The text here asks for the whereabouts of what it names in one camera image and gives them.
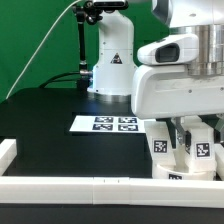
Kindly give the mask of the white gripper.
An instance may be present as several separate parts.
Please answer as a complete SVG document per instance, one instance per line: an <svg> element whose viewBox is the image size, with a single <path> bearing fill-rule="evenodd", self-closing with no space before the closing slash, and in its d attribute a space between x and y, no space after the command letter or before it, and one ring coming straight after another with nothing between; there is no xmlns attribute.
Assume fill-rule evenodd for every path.
<svg viewBox="0 0 224 224"><path fill-rule="evenodd" d="M184 65L140 66L133 77L132 112L140 119L175 118L177 140L191 146L181 118L217 114L215 141L224 143L224 76L190 76Z"/></svg>

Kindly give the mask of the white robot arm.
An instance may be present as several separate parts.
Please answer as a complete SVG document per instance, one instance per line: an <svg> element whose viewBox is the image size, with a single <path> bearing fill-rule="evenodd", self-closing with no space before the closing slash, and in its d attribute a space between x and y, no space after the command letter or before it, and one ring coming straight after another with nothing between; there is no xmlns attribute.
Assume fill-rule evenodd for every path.
<svg viewBox="0 0 224 224"><path fill-rule="evenodd" d="M215 115L224 142L224 0L152 0L152 14L170 34L141 47L133 62L133 25L125 0L93 0L102 11L99 59L88 90L131 97L140 119Z"/></svg>

